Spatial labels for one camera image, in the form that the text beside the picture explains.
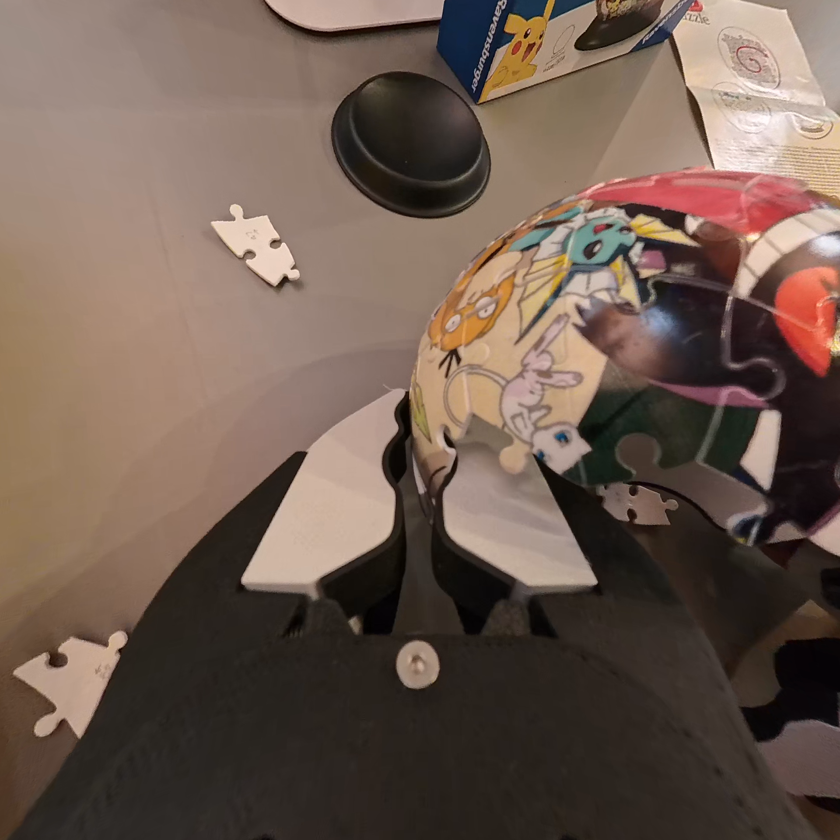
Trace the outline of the colourful puzzle ball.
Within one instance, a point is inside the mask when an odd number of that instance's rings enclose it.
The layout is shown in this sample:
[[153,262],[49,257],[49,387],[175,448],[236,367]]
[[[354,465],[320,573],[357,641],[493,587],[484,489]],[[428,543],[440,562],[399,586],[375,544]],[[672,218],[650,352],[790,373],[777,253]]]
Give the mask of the colourful puzzle ball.
[[517,474],[653,484],[751,547],[838,556],[838,198],[688,169],[539,210],[460,273],[410,391],[431,508],[471,424]]

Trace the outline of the white rounded base plate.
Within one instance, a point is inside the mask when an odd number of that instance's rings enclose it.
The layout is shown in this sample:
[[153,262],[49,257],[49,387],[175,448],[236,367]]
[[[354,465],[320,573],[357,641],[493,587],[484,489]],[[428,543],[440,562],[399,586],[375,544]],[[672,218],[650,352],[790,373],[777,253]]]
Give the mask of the white rounded base plate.
[[291,25],[320,34],[434,24],[444,1],[265,1]]

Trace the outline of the white double puzzle piece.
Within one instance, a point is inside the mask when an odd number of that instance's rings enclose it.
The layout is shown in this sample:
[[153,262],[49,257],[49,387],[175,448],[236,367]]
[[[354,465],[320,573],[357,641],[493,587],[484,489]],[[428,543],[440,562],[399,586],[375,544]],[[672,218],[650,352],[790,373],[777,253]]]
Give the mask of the white double puzzle piece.
[[58,647],[63,665],[52,665],[43,653],[16,667],[13,676],[54,707],[36,721],[37,738],[48,737],[61,722],[77,739],[84,735],[128,640],[124,631],[112,633],[104,645],[69,637]]
[[231,218],[214,220],[211,227],[238,259],[272,287],[299,281],[296,260],[267,215],[245,217],[237,204],[232,204],[228,213]]

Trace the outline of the black round ball stand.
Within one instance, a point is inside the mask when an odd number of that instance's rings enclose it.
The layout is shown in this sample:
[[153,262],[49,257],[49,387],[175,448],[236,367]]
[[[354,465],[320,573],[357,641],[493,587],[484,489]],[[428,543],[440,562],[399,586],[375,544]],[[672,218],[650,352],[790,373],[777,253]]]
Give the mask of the black round ball stand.
[[490,180],[490,150],[472,108],[414,72],[382,73],[352,90],[332,117],[331,140],[348,180],[395,214],[459,214]]

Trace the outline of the blue puzzle box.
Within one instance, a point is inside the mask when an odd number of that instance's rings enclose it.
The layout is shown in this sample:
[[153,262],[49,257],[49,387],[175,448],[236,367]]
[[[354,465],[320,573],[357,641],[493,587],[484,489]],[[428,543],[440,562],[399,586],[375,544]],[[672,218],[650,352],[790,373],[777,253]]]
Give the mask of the blue puzzle box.
[[665,42],[691,1],[445,1],[437,51],[475,104]]

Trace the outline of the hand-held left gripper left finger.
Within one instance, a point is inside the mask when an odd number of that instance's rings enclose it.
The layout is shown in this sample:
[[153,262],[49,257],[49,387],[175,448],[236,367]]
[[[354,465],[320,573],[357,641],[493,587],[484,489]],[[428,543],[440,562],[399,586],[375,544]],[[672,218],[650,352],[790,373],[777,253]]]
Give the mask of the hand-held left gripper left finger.
[[315,441],[241,577],[251,592],[364,614],[398,592],[406,535],[408,394],[387,392]]

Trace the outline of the paper instruction leaflet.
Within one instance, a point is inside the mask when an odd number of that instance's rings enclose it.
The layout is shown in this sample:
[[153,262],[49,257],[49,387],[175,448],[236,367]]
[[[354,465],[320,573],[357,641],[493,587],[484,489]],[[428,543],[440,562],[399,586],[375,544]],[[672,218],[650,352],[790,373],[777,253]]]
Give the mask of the paper instruction leaflet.
[[785,10],[694,2],[673,38],[715,169],[794,178],[838,200],[838,114]]

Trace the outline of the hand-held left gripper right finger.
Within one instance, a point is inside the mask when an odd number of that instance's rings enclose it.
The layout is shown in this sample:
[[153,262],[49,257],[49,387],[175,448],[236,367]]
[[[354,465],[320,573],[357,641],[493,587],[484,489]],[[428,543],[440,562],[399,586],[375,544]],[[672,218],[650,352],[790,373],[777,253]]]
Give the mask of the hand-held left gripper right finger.
[[595,573],[534,458],[501,466],[504,434],[466,434],[434,502],[432,565],[457,608],[487,617],[494,605],[594,590]]

